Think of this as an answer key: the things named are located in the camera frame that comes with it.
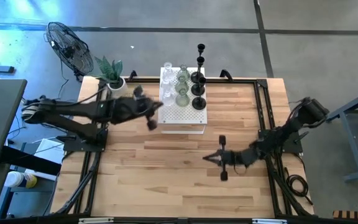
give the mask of wooden table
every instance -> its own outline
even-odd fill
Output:
[[[85,77],[79,100],[95,93],[98,82]],[[275,122],[279,126],[290,112],[284,82],[281,78],[268,78],[267,82]],[[158,99],[158,84],[144,83],[142,86],[147,95]],[[128,87],[133,89],[135,84],[128,84]],[[245,149],[257,138],[259,121],[253,86],[208,84],[207,107],[208,125],[202,135],[161,134],[158,128],[149,132],[145,118],[110,125],[98,172],[92,216],[273,217],[264,161],[256,162],[246,171],[236,167],[239,175],[233,167],[228,167],[229,180],[221,182],[220,168],[202,160],[219,147],[220,134],[226,135],[226,149],[232,150]],[[89,123],[86,118],[75,120]],[[63,162],[52,212],[62,207],[76,189],[83,158],[84,153],[76,152]],[[305,177],[302,163],[295,156],[284,154],[283,164],[290,174]],[[281,190],[278,189],[277,194],[284,211]],[[297,199],[313,213],[313,207],[305,198]]]

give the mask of gray metal frame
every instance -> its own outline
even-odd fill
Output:
[[[357,147],[356,140],[355,140],[356,137],[353,135],[352,129],[351,129],[349,122],[346,118],[348,113],[357,113],[356,109],[358,109],[358,97],[356,99],[350,101],[346,105],[340,107],[336,111],[330,113],[327,117],[326,122],[330,123],[335,118],[341,119],[343,127],[347,133],[347,139],[349,140],[349,144],[352,149],[354,160],[355,160],[357,168],[358,168],[358,147]],[[358,180],[358,172],[355,172],[355,173],[352,173],[349,175],[345,175],[344,180],[345,180],[345,182],[348,182],[351,180]]]

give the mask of concrete floor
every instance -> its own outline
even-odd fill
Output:
[[[358,30],[358,0],[259,0],[265,29]],[[24,97],[57,97],[63,78],[60,61],[43,31],[23,31],[28,25],[60,21],[81,27],[158,27],[258,29],[253,0],[0,0],[0,64],[15,66],[1,78],[28,80]],[[228,69],[234,77],[266,77],[259,34],[182,32],[77,32],[95,56],[122,59],[124,74],[156,76],[164,62],[196,66],[196,45],[206,44],[207,76]],[[274,77],[284,78],[288,99],[318,99],[335,110],[358,96],[358,35],[266,35]],[[80,84],[70,69],[64,100],[78,96]],[[59,135],[56,130],[27,125],[15,140],[32,142]],[[306,174],[314,210],[332,217],[333,210],[358,210],[358,181],[345,184],[343,175],[355,172],[347,138],[339,121],[323,124],[302,140]],[[29,195],[17,197],[28,200]],[[47,196],[34,197],[46,204]],[[19,217],[40,211],[12,206]]]

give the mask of white pot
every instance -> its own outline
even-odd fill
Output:
[[[125,82],[125,79],[122,77],[119,78],[123,81],[123,84],[118,89],[111,88],[108,83],[106,84],[111,93],[110,98],[119,98],[120,96],[125,95],[125,93],[127,92],[128,86],[127,83]]]

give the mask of potted plant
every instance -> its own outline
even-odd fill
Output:
[[[106,85],[110,89],[111,96],[113,98],[119,98],[124,95],[127,90],[127,84],[125,79],[120,77],[122,72],[122,61],[119,60],[116,63],[115,60],[113,60],[110,65],[105,56],[103,56],[102,60],[97,57],[94,59],[98,63],[100,71],[102,72],[98,78],[107,82]]]

